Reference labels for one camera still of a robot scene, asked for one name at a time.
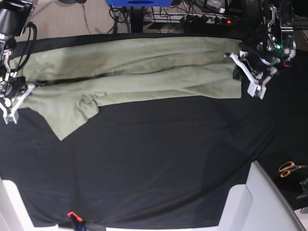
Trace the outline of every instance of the black tablecloth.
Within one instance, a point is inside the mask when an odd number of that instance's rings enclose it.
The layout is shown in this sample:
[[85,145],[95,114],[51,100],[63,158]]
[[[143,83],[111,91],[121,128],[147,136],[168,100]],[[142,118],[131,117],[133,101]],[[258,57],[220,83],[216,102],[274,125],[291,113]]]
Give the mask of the black tablecloth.
[[107,227],[216,226],[229,189],[259,160],[294,209],[304,171],[283,180],[278,166],[308,163],[308,54],[268,84],[263,101],[188,97],[100,108],[59,141],[39,114],[0,120],[0,175],[16,183],[35,226],[74,210]]

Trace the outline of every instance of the olive green cloth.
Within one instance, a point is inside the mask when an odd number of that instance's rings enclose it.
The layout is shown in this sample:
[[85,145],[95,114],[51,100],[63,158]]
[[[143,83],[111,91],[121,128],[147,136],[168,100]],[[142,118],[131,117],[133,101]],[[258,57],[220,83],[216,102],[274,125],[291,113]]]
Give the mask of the olive green cloth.
[[[240,98],[225,38],[139,38],[88,44],[31,55],[18,75],[28,82],[93,77],[36,88],[23,107],[40,113],[60,140],[95,116],[100,106],[185,96]],[[11,61],[14,66],[19,61]]]

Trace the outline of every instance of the scissors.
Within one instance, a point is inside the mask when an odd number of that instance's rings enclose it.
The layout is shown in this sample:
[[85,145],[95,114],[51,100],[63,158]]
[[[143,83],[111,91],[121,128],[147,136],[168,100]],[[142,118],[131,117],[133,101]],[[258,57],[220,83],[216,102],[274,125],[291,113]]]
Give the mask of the scissors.
[[279,167],[280,177],[287,177],[292,172],[306,167],[308,167],[308,165],[296,165],[293,161],[288,161]]

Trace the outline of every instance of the blue container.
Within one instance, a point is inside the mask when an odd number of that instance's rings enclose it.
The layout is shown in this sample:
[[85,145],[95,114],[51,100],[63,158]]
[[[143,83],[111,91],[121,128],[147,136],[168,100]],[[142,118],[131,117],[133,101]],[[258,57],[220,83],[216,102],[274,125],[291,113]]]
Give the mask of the blue container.
[[121,6],[170,6],[173,0],[108,0],[114,7]]

